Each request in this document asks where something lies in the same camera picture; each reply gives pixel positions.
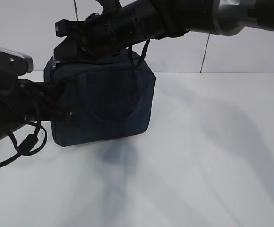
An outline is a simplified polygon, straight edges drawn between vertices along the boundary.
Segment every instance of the bag handle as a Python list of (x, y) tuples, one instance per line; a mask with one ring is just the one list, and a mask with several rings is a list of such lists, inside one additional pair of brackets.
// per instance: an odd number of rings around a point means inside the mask
[(88, 90), (86, 89), (87, 88), (87, 76), (86, 75), (80, 75), (78, 76), (79, 78), (79, 82), (82, 84), (82, 85), (86, 85), (84, 86), (85, 89), (81, 89), (81, 92), (82, 92), (82, 96), (83, 96), (83, 101), (86, 105), (86, 108), (88, 110), (88, 112), (94, 117), (96, 118), (98, 121), (100, 122), (105, 122), (105, 123), (108, 123), (108, 122), (125, 122), (127, 120), (129, 120), (130, 118), (132, 118), (140, 109), (141, 105), (142, 105), (142, 101), (143, 101), (143, 81), (142, 81), (142, 77), (141, 75), (136, 75), (136, 72), (135, 70), (133, 70), (133, 73), (134, 73), (134, 77), (135, 77), (135, 80), (137, 81), (137, 92), (138, 92), (138, 98), (137, 98), (137, 102), (136, 104), (134, 105), (133, 107), (133, 110), (127, 114), (126, 116), (123, 116), (121, 118), (102, 118), (98, 113), (96, 113), (90, 103), (90, 100), (89, 100), (89, 93), (88, 93)]

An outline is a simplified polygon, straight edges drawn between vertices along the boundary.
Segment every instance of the fabric bag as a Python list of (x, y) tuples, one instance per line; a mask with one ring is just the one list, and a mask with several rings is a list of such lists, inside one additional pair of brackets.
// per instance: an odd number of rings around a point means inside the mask
[[(134, 61), (140, 56), (133, 53)], [(143, 61), (132, 67), (128, 50), (98, 61), (65, 61), (53, 67), (44, 81), (65, 82), (58, 105), (73, 110), (68, 122), (52, 121), (55, 143), (65, 147), (138, 135), (149, 126), (156, 77)]]

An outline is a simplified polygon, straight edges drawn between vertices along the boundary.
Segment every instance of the cable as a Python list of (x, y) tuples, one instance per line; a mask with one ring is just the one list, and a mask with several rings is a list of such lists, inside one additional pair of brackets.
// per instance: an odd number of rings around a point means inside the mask
[[(32, 122), (23, 122), (23, 123), (26, 124), (26, 125), (31, 125), (31, 126), (37, 127), (37, 124), (32, 123)], [(43, 143), (37, 149), (35, 149), (34, 151), (31, 151), (28, 154), (25, 153), (24, 156), (34, 155), (34, 154), (38, 153), (40, 150), (42, 150), (44, 148), (44, 146), (46, 145), (47, 140), (48, 140), (48, 132), (47, 132), (47, 130), (43, 126), (41, 126), (40, 128), (42, 130), (44, 130), (44, 133), (45, 133)], [(19, 150), (19, 147), (17, 146), (17, 142), (16, 142), (16, 138), (15, 138), (14, 134), (11, 133), (11, 132), (6, 132), (6, 134), (10, 137), (10, 139), (11, 139), (11, 141), (13, 143), (13, 146), (14, 146), (14, 148), (17, 151), (17, 154), (15, 154), (11, 158), (9, 158), (9, 159), (7, 159), (7, 160), (5, 160), (3, 162), (0, 162), (0, 168), (4, 167), (6, 165), (9, 165), (10, 163), (12, 163), (15, 160), (17, 160), (20, 156), (22, 156), (22, 154), (21, 154), (22, 152)]]
[[(35, 124), (33, 122), (23, 122), (23, 124), (34, 126), (34, 127), (37, 126), (37, 124)], [(43, 143), (37, 149), (35, 149), (33, 151), (30, 151), (30, 152), (23, 152), (22, 150), (20, 150), (19, 146), (17, 145), (17, 140), (16, 140), (13, 133), (11, 133), (9, 131), (9, 132), (6, 132), (6, 134), (11, 139), (11, 142), (12, 142), (15, 150), (17, 151), (17, 153), (19, 153), (20, 155), (23, 155), (23, 156), (32, 156), (32, 155), (37, 154), (39, 151), (41, 151), (44, 148), (44, 146), (46, 145), (47, 141), (48, 141), (48, 132), (47, 132), (47, 130), (43, 126), (41, 126), (40, 128), (44, 131)]]
[(128, 48), (128, 57), (129, 57), (130, 64), (133, 68), (138, 68), (143, 63), (144, 59), (146, 58), (146, 52), (147, 52), (149, 44), (150, 44), (150, 39), (146, 41), (146, 43), (143, 47), (140, 59), (136, 65), (135, 65), (134, 59), (133, 59), (133, 51), (132, 51), (133, 46), (130, 46)]
[(39, 134), (39, 131), (41, 129), (41, 111), (39, 108), (39, 105), (35, 101), (35, 96), (32, 97), (33, 95), (29, 94), (25, 89), (22, 89), (22, 92), (32, 101), (35, 111), (36, 111), (36, 123), (37, 126), (35, 127), (34, 135), (37, 136)]
[(207, 52), (207, 48), (208, 48), (208, 42), (209, 42), (210, 37), (211, 37), (211, 34), (208, 34), (208, 38), (207, 38), (207, 42), (206, 42), (206, 46), (205, 46), (205, 51), (204, 51), (204, 55), (203, 55), (203, 60), (202, 60), (202, 64), (201, 64), (200, 73), (202, 73), (202, 69), (203, 69), (203, 66), (204, 66), (204, 61), (205, 61), (206, 52)]

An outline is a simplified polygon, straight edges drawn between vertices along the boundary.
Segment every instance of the silver metal part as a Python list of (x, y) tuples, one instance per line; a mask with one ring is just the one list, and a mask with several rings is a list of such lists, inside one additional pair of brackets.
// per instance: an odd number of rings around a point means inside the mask
[(244, 27), (259, 28), (257, 20), (248, 18), (249, 9), (254, 9), (257, 0), (215, 0), (213, 22), (219, 35), (232, 36)]

